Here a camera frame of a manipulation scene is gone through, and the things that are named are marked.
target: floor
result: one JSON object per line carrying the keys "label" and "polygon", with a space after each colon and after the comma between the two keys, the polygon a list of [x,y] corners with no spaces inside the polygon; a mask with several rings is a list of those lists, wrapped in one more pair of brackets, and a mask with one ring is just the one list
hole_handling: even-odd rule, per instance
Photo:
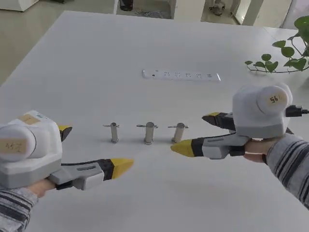
{"label": "floor", "polygon": [[[45,34],[64,10],[112,13],[114,0],[74,0],[65,4],[40,0],[27,11],[0,10],[0,85]],[[163,0],[135,0],[132,12],[117,14],[170,18],[170,7]],[[236,24],[226,9],[222,16],[209,14],[205,5],[202,21]]]}

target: metal cylinder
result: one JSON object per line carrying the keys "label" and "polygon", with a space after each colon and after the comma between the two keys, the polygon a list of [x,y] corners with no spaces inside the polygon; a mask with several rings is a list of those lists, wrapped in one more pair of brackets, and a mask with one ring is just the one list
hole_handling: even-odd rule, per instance
{"label": "metal cylinder", "polygon": [[174,137],[172,138],[173,143],[179,143],[182,140],[184,129],[185,125],[183,123],[180,122],[177,124]]}
{"label": "metal cylinder", "polygon": [[154,142],[154,130],[155,130],[155,124],[153,122],[147,122],[146,135],[144,139],[145,144],[150,145]]}
{"label": "metal cylinder", "polygon": [[111,131],[112,131],[112,143],[116,144],[118,142],[118,134],[117,134],[117,124],[115,122],[111,123]]}

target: gray striped sleeve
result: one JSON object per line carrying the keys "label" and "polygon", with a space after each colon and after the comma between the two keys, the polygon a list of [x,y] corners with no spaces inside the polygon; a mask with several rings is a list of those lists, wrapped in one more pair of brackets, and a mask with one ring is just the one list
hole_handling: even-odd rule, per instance
{"label": "gray striped sleeve", "polygon": [[27,188],[0,189],[0,232],[23,232],[37,202]]}
{"label": "gray striped sleeve", "polygon": [[269,150],[267,165],[283,186],[309,209],[309,142],[286,134]]}

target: green plant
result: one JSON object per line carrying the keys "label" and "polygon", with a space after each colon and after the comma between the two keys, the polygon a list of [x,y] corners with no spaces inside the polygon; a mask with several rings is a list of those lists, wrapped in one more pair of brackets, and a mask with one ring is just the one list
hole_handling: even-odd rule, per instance
{"label": "green plant", "polygon": [[[263,54],[261,56],[261,61],[257,61],[253,63],[252,61],[248,60],[245,62],[248,69],[250,71],[257,71],[263,73],[293,73],[293,72],[302,72],[306,69],[309,69],[309,15],[300,17],[294,22],[295,27],[298,29],[298,33],[296,35],[288,38],[287,40],[281,40],[274,42],[272,45],[274,47],[281,49],[281,54],[288,58],[288,61],[284,64],[284,67],[287,67],[287,71],[278,72],[276,68],[278,67],[278,61],[271,61],[271,54]],[[295,47],[293,43],[293,39],[299,37],[302,39],[304,43],[304,51],[300,52],[300,50]],[[287,42],[290,41],[292,47],[286,46]],[[294,58],[295,52],[300,55],[300,58]]]}

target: white power strip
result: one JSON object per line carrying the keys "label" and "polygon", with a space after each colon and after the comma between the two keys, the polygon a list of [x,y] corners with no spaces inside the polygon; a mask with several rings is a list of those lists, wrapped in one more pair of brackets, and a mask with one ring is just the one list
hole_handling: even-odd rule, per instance
{"label": "white power strip", "polygon": [[219,75],[216,74],[202,74],[200,72],[188,71],[170,71],[170,70],[156,70],[146,69],[142,72],[143,78],[156,80],[175,80],[175,81],[216,81],[220,82]]}

